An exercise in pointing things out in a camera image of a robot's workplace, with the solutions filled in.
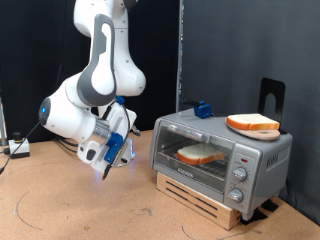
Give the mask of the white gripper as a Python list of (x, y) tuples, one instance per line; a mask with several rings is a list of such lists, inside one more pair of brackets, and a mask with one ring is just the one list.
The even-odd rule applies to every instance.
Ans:
[(134, 125), (136, 117), (135, 112), (126, 109), (123, 105), (113, 105), (108, 115), (111, 131), (123, 137), (123, 146), (115, 158), (115, 167), (125, 166), (135, 157), (135, 154), (132, 152), (132, 140), (128, 137), (128, 134), (132, 129), (134, 135), (141, 135), (140, 130)]

